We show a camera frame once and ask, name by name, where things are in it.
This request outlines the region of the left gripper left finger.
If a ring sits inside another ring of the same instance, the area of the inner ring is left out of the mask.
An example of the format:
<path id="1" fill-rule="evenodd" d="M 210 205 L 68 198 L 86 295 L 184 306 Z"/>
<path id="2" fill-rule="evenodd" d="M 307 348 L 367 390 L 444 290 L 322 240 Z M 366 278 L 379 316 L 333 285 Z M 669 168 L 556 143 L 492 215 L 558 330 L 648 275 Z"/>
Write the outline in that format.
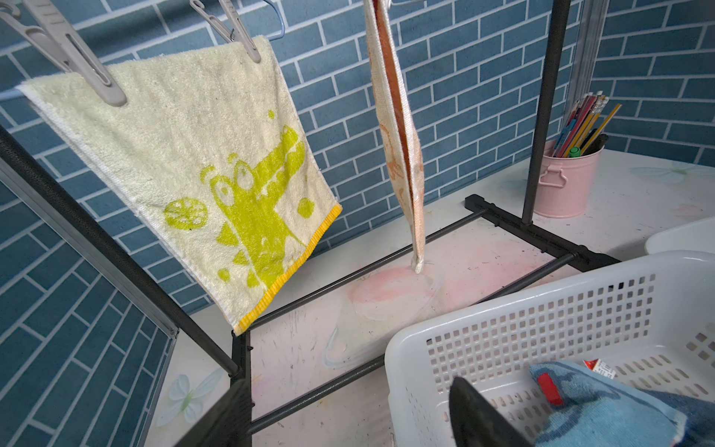
<path id="1" fill-rule="evenodd" d="M 248 434 L 251 411 L 251 384 L 246 379 L 240 379 L 175 446 L 251 446 L 251 438 Z"/>

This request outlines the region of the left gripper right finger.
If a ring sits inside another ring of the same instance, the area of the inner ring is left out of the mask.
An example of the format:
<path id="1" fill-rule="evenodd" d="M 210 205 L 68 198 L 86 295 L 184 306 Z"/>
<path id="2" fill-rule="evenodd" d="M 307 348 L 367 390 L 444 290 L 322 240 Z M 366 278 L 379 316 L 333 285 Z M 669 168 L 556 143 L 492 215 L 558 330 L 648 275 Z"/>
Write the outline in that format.
<path id="1" fill-rule="evenodd" d="M 452 380 L 449 415 L 456 446 L 532 446 L 465 378 Z"/>

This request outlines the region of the blue patterned towel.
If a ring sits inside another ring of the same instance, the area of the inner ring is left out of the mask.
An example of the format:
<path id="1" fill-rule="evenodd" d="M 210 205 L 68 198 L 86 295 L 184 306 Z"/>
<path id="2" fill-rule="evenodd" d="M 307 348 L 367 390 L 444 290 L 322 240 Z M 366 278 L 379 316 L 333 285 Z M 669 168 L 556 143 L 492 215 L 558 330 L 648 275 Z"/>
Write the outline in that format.
<path id="1" fill-rule="evenodd" d="M 714 404 L 640 390 L 572 362 L 530 367 L 552 409 L 537 446 L 712 446 Z"/>

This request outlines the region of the orange patterned towel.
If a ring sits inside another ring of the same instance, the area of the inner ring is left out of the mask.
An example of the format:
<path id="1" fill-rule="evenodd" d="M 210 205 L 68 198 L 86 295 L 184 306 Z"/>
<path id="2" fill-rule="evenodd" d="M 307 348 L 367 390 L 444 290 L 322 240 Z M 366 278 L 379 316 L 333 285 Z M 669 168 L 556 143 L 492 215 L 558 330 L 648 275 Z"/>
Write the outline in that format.
<path id="1" fill-rule="evenodd" d="M 411 268 L 425 263 L 425 176 L 422 150 L 391 33 L 388 1 L 365 1 L 367 50 L 388 175 L 413 241 Z"/>

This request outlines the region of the white perforated plastic basket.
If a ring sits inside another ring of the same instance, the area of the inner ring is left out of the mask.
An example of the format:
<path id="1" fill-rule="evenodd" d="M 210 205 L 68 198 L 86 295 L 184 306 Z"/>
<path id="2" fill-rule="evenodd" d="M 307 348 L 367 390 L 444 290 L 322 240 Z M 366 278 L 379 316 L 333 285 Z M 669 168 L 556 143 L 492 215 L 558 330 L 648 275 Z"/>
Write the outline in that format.
<path id="1" fill-rule="evenodd" d="M 713 400 L 713 256 L 647 255 L 401 330 L 385 354 L 397 445 L 454 444 L 455 377 L 534 439 L 550 408 L 530 367 L 547 361 L 602 361 L 627 386 Z"/>

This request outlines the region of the yellow green patterned towel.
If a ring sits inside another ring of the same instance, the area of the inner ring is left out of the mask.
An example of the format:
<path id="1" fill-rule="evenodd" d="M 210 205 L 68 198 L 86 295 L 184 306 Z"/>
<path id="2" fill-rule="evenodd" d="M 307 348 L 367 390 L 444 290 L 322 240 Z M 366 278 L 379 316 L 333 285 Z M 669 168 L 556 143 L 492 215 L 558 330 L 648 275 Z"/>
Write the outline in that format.
<path id="1" fill-rule="evenodd" d="M 127 96 L 79 74 L 20 91 L 244 333 L 341 213 L 269 41 L 112 65 Z"/>

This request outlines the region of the pink pencil cup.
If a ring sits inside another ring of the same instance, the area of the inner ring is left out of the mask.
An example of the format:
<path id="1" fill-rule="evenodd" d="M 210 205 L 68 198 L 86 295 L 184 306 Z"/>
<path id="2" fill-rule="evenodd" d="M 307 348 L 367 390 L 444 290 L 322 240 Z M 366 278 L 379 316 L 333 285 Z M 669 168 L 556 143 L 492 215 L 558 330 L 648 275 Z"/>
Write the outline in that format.
<path id="1" fill-rule="evenodd" d="M 601 151 L 609 139 L 605 128 L 621 108 L 618 104 L 606 115 L 609 101 L 601 91 L 583 96 L 559 137 L 547 143 L 536 191 L 536 214 L 566 219 L 585 212 Z"/>

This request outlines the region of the white rectangular tray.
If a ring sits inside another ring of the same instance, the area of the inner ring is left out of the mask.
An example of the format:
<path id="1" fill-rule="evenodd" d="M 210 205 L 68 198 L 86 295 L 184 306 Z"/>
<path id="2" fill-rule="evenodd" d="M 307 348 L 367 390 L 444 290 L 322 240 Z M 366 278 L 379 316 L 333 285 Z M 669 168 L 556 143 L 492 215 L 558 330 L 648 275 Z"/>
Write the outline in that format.
<path id="1" fill-rule="evenodd" d="M 702 251 L 714 253 L 715 247 L 714 218 L 686 223 L 657 233 L 645 242 L 647 254 L 664 251 Z"/>

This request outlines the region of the white clothespin upper left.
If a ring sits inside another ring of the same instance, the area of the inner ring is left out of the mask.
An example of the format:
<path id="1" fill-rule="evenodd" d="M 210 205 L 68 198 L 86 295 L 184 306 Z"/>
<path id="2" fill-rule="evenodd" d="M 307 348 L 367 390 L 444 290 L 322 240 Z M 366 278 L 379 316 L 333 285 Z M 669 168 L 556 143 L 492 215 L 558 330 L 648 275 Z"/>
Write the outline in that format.
<path id="1" fill-rule="evenodd" d="M 208 22 L 208 24 L 210 24 L 210 27 L 220 37 L 223 37 L 223 39 L 227 43 L 238 42 L 238 43 L 242 44 L 242 46 L 244 46 L 247 54 L 251 58 L 251 60 L 254 63 L 260 63 L 262 61 L 262 57 L 261 57 L 261 55 L 258 51 L 258 48 L 255 45 L 253 39 L 251 38 L 247 29 L 245 28 L 242 21 L 240 20 L 238 12 L 236 11 L 236 8 L 233 5 L 233 2 L 230 0 L 219 0 L 219 4 L 223 10 L 223 13 L 225 13 L 225 15 L 226 15 L 226 18 L 231 23 L 232 29 L 229 29 L 217 17 L 210 15 L 209 13 L 206 13 L 206 7 L 201 1 L 199 1 L 199 0 L 190 0 L 189 1 L 189 5 L 191 6 L 191 8 L 201 18 L 203 18 L 206 22 Z"/>

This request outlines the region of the white clothespin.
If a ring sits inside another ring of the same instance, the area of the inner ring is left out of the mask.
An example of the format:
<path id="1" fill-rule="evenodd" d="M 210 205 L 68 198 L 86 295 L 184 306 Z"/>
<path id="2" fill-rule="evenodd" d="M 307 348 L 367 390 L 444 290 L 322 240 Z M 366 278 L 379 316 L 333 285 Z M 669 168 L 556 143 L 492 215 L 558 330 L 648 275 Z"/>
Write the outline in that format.
<path id="1" fill-rule="evenodd" d="M 1 20 L 57 68 L 83 76 L 107 104 L 119 107 L 128 102 L 109 70 L 51 1 L 22 1 L 22 5 L 37 26 L 22 24 L 20 9 L 10 1 L 1 2 Z"/>
<path id="2" fill-rule="evenodd" d="M 206 7 L 201 1 L 199 1 L 199 0 L 190 0 L 189 1 L 189 5 L 191 6 L 191 8 L 201 18 L 203 18 L 206 22 L 208 22 L 208 24 L 210 24 L 210 27 L 220 37 L 223 37 L 223 39 L 227 43 L 238 42 L 238 43 L 242 44 L 242 46 L 244 46 L 247 54 L 251 58 L 251 60 L 254 63 L 260 63 L 262 61 L 262 57 L 261 57 L 261 55 L 258 51 L 258 48 L 255 45 L 253 39 L 251 38 L 247 29 L 245 28 L 242 21 L 240 20 L 238 12 L 236 11 L 236 8 L 233 5 L 233 2 L 230 0 L 219 0 L 219 4 L 223 10 L 223 13 L 225 13 L 225 15 L 226 15 L 226 18 L 231 23 L 232 29 L 229 29 L 217 17 L 210 15 L 209 13 L 206 13 Z"/>

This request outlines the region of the white clothespin lower left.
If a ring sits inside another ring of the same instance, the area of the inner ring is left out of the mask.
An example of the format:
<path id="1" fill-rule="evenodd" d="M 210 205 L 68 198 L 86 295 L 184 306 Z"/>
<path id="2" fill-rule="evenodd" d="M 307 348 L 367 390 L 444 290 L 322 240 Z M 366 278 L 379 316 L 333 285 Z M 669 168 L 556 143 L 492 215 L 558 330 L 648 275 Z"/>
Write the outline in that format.
<path id="1" fill-rule="evenodd" d="M 20 9 L 10 1 L 1 2 L 1 20 L 57 68 L 83 76 L 107 104 L 119 107 L 128 102 L 109 70 L 51 1 L 22 1 L 22 5 L 37 26 L 22 24 Z"/>

